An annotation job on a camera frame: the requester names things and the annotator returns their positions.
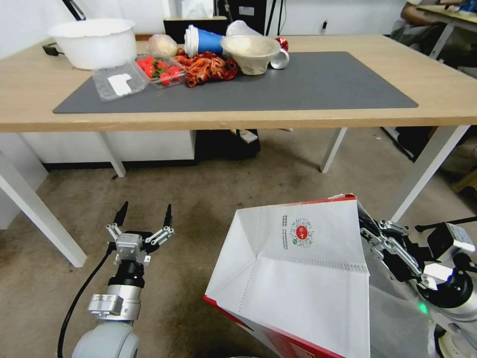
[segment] green light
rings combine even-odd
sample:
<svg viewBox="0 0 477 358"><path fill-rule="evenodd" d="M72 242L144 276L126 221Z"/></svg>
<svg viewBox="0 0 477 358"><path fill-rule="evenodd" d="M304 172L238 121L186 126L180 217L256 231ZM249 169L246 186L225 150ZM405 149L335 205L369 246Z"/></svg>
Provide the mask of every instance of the green light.
<svg viewBox="0 0 477 358"><path fill-rule="evenodd" d="M427 306L424 302L419 302L417 308L419 308L419 311L421 311L425 315L429 314L429 310L427 309Z"/></svg>

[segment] person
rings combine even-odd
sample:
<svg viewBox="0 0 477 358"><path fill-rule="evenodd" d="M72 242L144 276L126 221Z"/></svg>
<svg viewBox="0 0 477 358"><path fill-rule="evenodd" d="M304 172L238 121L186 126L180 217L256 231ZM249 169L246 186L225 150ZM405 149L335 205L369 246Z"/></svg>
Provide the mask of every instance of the person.
<svg viewBox="0 0 477 358"><path fill-rule="evenodd" d="M461 0L407 0L401 11L401 19L393 26L390 37L406 46L409 46L425 55L429 55L444 30L445 24L435 22L425 13L417 9L418 5L459 5ZM443 58L450 62L456 52L471 50L476 36L462 29L455 29L447 40L442 52Z"/></svg>

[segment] blue cup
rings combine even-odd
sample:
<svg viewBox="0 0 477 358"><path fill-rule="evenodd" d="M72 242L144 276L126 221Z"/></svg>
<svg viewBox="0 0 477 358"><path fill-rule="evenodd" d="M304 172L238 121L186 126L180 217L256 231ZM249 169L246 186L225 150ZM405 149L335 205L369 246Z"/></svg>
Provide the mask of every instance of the blue cup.
<svg viewBox="0 0 477 358"><path fill-rule="evenodd" d="M222 35L189 25L184 35L184 50L191 58L205 51L210 51L220 56L223 52L220 45L222 37Z"/></svg>
<svg viewBox="0 0 477 358"><path fill-rule="evenodd" d="M477 8L477 0L464 0L462 1L460 11L474 12Z"/></svg>
<svg viewBox="0 0 477 358"><path fill-rule="evenodd" d="M220 45L220 40L222 40L223 36L201 29L197 29L197 31L199 32L199 46L197 48L197 53L201 54L210 51L221 56L223 49Z"/></svg>

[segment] white bowl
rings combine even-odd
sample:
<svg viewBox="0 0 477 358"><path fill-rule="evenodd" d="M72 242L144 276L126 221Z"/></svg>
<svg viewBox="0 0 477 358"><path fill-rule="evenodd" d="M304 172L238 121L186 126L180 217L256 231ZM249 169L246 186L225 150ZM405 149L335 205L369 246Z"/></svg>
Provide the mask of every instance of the white bowl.
<svg viewBox="0 0 477 358"><path fill-rule="evenodd" d="M50 31L71 64L84 70L122 66L135 59L134 22L95 19L67 22Z"/></svg>
<svg viewBox="0 0 477 358"><path fill-rule="evenodd" d="M280 52L278 41L255 35L225 36L222 48L230 53L246 75L262 75L267 71L270 59Z"/></svg>

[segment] clear plastic tray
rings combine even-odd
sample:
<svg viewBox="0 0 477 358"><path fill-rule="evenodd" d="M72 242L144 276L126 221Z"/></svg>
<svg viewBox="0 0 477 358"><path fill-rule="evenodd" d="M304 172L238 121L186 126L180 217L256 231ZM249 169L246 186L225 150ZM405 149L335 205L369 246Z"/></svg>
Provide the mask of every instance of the clear plastic tray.
<svg viewBox="0 0 477 358"><path fill-rule="evenodd" d="M126 81L131 91L127 93L119 92L118 88L113 88L110 78L116 75L129 75L131 78ZM103 102L109 102L130 94L134 94L144 90L149 84L149 78L144 71L136 64L135 61L126 63L125 65L113 67L109 69L101 69L92 71L92 77L99 97Z"/></svg>
<svg viewBox="0 0 477 358"><path fill-rule="evenodd" d="M149 56L149 55L138 55L138 59L139 58L146 58L147 56ZM168 69L171 66L174 66L174 67L178 67L180 69L180 71L177 74L175 74L173 76L173 78L170 79L170 81L167 81L167 80L163 81L159 78L151 78L150 79L149 77L146 76L150 83L158 85L160 87L166 88L166 87L170 87L170 86L174 86L174 85L178 85L178 84L183 84L185 82L185 77L187 76L188 71L184 68L184 66L182 66L180 63L178 63L175 59L173 59L172 57L157 57L157 56L155 56L154 58L158 61L165 62Z"/></svg>

